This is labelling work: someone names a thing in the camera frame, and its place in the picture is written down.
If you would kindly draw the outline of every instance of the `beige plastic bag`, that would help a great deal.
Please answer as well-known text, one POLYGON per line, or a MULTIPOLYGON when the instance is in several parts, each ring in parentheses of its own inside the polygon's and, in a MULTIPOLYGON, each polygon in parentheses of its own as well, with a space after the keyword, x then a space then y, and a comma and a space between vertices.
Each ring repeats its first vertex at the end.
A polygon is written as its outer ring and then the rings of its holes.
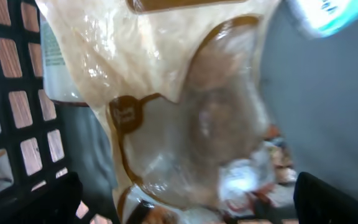
POLYGON ((225 209, 228 192, 266 184, 253 153, 268 119, 250 66, 261 15, 277 1, 37 4, 110 138, 122 221, 131 194, 225 209))

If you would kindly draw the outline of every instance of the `light blue package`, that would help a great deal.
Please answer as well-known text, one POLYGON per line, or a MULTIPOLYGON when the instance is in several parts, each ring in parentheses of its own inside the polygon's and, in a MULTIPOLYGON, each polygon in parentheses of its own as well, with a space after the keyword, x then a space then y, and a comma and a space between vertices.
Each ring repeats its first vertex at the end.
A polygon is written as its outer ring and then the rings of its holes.
POLYGON ((301 28, 327 37, 358 19, 358 0, 288 0, 301 28))

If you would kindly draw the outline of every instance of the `blue and white package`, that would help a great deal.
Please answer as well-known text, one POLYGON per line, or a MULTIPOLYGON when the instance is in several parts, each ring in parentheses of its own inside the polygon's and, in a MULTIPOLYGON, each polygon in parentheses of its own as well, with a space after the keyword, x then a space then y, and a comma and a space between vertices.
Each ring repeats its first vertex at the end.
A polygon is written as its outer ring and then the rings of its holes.
POLYGON ((301 28, 327 37, 358 19, 358 0, 288 0, 301 28))

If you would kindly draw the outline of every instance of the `black grid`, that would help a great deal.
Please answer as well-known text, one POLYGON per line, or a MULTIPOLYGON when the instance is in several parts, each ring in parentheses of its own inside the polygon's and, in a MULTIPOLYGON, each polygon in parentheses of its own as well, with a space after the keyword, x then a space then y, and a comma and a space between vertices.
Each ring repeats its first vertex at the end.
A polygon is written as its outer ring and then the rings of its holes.
MULTIPOLYGON (((0 149, 4 148, 7 151, 14 178, 13 185, 0 192, 0 206, 9 198, 30 197, 31 188, 35 184, 43 180, 46 180, 48 184, 55 181, 56 173, 68 167, 69 163, 67 156, 57 162, 52 161, 47 133, 56 129, 60 130, 63 149, 66 148, 65 133, 62 131, 63 121, 58 105, 55 105, 57 117, 50 121, 44 121, 38 95, 38 91, 43 89, 42 77, 36 77, 34 74, 28 47, 29 43, 40 44, 40 34, 24 28, 21 2, 37 7, 34 0, 8 0, 7 6, 11 26, 0 24, 0 38, 11 39, 15 42, 22 69, 22 77, 7 78, 4 76, 0 61, 0 149), (26 92, 33 121, 32 125, 20 129, 16 128, 8 97, 11 91, 26 92), (28 176, 20 144, 30 138, 37 139, 42 169, 28 176)), ((92 217, 84 221, 89 223, 91 219, 92 217)))

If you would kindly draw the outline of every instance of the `gray surface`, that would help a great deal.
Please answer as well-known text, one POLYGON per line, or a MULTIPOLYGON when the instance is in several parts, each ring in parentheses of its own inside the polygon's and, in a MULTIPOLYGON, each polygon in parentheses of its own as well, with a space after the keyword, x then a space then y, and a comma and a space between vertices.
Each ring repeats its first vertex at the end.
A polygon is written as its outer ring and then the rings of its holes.
POLYGON ((358 21, 315 40, 293 24, 282 4, 262 58, 262 94, 297 170, 358 199, 358 21))
POLYGON ((117 183, 106 133, 90 108, 61 109, 68 143, 65 151, 71 159, 68 169, 80 176, 83 201, 91 211, 114 221, 117 216, 111 191, 117 183))

